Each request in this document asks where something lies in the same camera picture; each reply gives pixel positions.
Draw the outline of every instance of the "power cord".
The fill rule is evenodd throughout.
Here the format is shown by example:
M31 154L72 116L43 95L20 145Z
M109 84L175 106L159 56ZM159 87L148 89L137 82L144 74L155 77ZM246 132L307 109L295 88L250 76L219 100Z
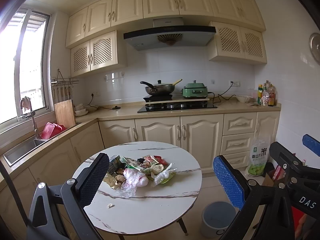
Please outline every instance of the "power cord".
M217 97L215 96L215 93L213 93L213 92L208 92L208 94L213 94L212 103L214 102L214 99L215 99L215 98L218 98L218 99L220 100L220 101L218 101L218 102L216 102L216 103L220 103L220 102L221 102L220 97L222 97L224 100L228 101L228 100L230 100L233 96L236 96L236 95L232 95L232 96L229 97L228 99L226 99L226 98L224 98L224 97L222 96L222 95L224 95L225 93L227 93L227 92L229 91L229 89L232 87L233 82L232 82L232 81L230 81L230 82L231 82L231 86L230 86L226 91L224 91L221 95L218 94Z
M90 103L88 104L88 106L91 106L90 104L91 104L91 102L92 102L92 100L93 100L93 93L91 94L91 101L90 101ZM91 106L91 107L94 107L94 108L97 108L97 110L99 109L99 108L104 108L104 109L107 109L107 110L117 110L117 109L120 109L121 107L119 107L119 106L115 106L115 107L113 107L113 108L105 108L105 107L103 107L103 106L98 106L98 107L96 107L96 106Z

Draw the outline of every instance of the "faucet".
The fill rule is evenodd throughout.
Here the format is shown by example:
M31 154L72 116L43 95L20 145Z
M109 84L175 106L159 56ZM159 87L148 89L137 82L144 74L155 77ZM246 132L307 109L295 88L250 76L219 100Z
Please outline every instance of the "faucet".
M24 97L20 100L20 109L22 109L23 107L25 108L30 108L30 113L25 113L23 114L21 117L22 119L29 119L30 117L32 118L32 122L33 122L33 130L36 134L36 138L39 138L39 131L38 131L38 127L37 127L37 123L35 121L34 115L36 114L36 111L32 111L32 106L31 106L31 100L29 97Z

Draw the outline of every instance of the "trash can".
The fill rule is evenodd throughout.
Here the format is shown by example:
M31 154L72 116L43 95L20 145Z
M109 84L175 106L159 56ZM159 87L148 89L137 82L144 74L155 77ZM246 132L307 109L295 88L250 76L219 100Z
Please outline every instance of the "trash can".
M216 201L202 212L200 232L204 237L220 237L236 216L235 208L228 202Z

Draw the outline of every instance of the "window frame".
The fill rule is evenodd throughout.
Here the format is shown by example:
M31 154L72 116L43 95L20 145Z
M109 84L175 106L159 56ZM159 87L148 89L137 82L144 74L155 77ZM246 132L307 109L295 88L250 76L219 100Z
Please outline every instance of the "window frame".
M39 14L42 17L46 18L46 26L44 30L44 36L42 40L42 51L41 51L41 85L42 85L42 96L43 96L43 102L44 107L35 110L36 114L35 117L38 117L42 114L50 112L50 97L48 94L48 89L51 87L48 85L48 78L47 75L49 74L47 71L47 49L48 49L48 26L50 19L52 18L51 14L40 12L39 10L29 8L27 6L21 6L16 12L23 12L26 14L22 27L20 30L20 36L19 41L17 44L17 51L16 56L14 57L14 97L15 97L15 105L16 105L16 112L17 116L14 118L11 118L7 121L4 121L0 123L0 131L5 131L17 124L27 122L27 120L22 119L22 110L20 109L20 56L21 56L21 50L22 50L22 43L24 34L27 29L28 21L30 19L30 16L32 13Z

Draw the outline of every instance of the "drawer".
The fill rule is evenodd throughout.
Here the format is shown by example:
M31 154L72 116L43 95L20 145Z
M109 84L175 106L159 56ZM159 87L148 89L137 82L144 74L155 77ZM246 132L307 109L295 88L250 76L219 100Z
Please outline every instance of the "drawer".
M257 113L225 114L223 135L254 132Z
M250 151L254 133L222 136L221 155Z
M225 155L224 157L234 169L238 169L248 166L249 154L250 151L242 153L232 153Z

